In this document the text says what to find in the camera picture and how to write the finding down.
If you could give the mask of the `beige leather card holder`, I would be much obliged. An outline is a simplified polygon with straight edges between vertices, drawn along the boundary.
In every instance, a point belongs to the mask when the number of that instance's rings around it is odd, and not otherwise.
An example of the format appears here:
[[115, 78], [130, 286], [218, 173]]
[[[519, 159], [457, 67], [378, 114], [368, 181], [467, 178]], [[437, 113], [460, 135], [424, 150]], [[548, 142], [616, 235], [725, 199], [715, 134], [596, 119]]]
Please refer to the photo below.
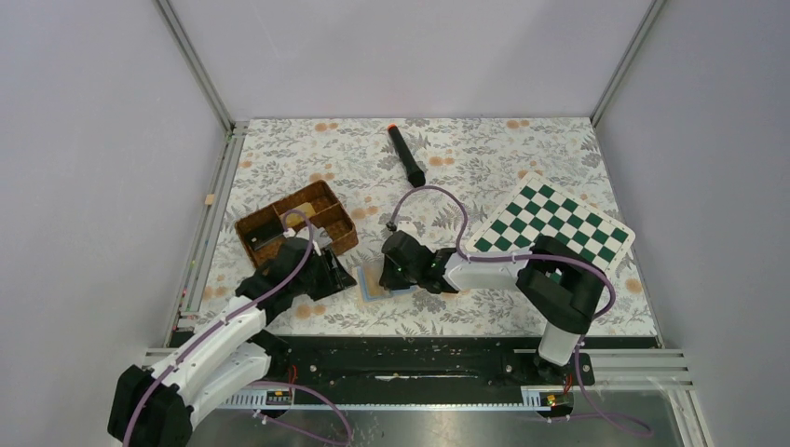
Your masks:
[[379, 284], [382, 274], [381, 264], [365, 264], [356, 267], [356, 280], [358, 283], [358, 301], [361, 305], [378, 303], [396, 296], [406, 295], [416, 291], [416, 286], [409, 289], [391, 291]]

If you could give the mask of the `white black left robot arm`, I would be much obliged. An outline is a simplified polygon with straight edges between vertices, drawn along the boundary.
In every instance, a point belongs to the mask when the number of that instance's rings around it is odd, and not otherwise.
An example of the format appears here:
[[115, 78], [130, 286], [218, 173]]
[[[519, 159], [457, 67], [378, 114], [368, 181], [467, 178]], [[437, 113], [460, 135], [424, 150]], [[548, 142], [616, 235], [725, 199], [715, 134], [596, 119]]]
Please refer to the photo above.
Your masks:
[[243, 279], [226, 307], [166, 358], [119, 376], [107, 431], [125, 446], [185, 446], [199, 423], [246, 385], [288, 373], [289, 346], [266, 330], [302, 295], [355, 287], [330, 247], [289, 237]]

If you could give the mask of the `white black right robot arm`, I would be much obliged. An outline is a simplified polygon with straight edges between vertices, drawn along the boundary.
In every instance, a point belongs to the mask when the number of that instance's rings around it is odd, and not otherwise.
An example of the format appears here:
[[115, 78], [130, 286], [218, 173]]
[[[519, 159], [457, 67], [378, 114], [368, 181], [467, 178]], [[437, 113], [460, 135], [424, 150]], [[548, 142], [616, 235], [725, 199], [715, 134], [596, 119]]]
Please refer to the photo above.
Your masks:
[[556, 237], [540, 236], [527, 249], [512, 253], [436, 251], [398, 230], [382, 247], [379, 285], [389, 291], [413, 286], [430, 293], [472, 290], [518, 291], [547, 320], [534, 359], [536, 375], [556, 384], [571, 371], [579, 339], [597, 318], [604, 289], [613, 286], [600, 268]]

